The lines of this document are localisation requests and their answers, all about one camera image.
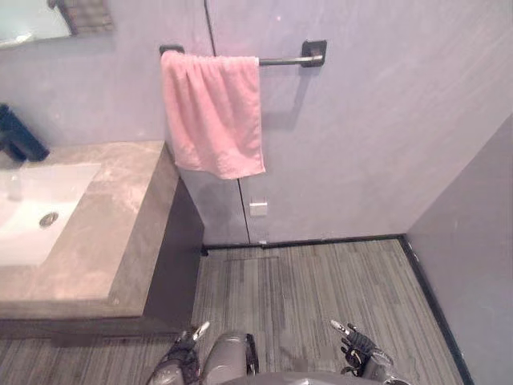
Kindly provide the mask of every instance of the white sink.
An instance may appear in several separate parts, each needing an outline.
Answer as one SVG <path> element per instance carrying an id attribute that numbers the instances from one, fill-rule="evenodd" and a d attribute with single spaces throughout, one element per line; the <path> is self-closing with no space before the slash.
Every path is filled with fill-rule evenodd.
<path id="1" fill-rule="evenodd" d="M 42 264 L 99 167 L 0 170 L 0 266 Z M 57 219 L 41 226 L 49 213 L 57 213 Z"/>

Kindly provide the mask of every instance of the wall outlet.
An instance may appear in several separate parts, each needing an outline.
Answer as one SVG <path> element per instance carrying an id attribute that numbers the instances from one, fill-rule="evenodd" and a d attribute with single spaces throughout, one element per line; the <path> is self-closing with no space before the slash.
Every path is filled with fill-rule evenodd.
<path id="1" fill-rule="evenodd" d="M 267 202 L 253 202 L 249 204 L 250 217 L 265 217 L 267 215 Z"/>

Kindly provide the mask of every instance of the gray wall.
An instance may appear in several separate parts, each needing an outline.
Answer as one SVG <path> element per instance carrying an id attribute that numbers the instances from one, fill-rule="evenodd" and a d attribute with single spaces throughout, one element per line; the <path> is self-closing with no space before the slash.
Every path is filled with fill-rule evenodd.
<path id="1" fill-rule="evenodd" d="M 408 232 L 475 382 L 511 384 L 513 119 Z"/>
<path id="2" fill-rule="evenodd" d="M 0 101 L 50 146 L 163 139 L 158 47 L 210 55 L 203 0 L 111 1 L 112 34 L 0 51 Z M 236 182 L 184 172 L 214 239 L 248 240 Z"/>
<path id="3" fill-rule="evenodd" d="M 209 55 L 201 0 L 111 2 L 112 35 L 0 51 L 0 99 L 48 144 L 164 137 L 157 47 Z M 210 1 L 221 55 L 295 56 L 261 70 L 268 172 L 244 178 L 251 241 L 401 233 L 511 110 L 509 0 Z M 247 242 L 234 181 L 183 172 L 206 243 Z"/>
<path id="4" fill-rule="evenodd" d="M 329 42 L 320 69 L 261 69 L 251 241 L 404 233 L 511 113 L 511 1 L 297 3 L 211 1 L 220 55 Z"/>

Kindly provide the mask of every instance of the pink towel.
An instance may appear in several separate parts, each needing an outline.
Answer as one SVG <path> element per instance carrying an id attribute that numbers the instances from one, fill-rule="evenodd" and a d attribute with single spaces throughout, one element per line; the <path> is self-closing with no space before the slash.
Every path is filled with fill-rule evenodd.
<path id="1" fill-rule="evenodd" d="M 221 179 L 264 172 L 258 59 L 167 51 L 161 65 L 176 165 Z"/>

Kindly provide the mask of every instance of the floor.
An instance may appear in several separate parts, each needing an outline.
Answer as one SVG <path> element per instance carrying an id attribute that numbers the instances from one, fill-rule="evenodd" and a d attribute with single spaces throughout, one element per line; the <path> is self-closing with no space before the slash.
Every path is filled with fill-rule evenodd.
<path id="1" fill-rule="evenodd" d="M 253 333 L 261 371 L 339 371 L 329 320 L 353 322 L 413 383 L 460 384 L 455 364 L 397 241 L 212 251 L 202 258 L 193 322 L 217 335 Z M 0 340 L 0 383 L 142 384 L 165 337 L 105 339 L 95 347 Z"/>

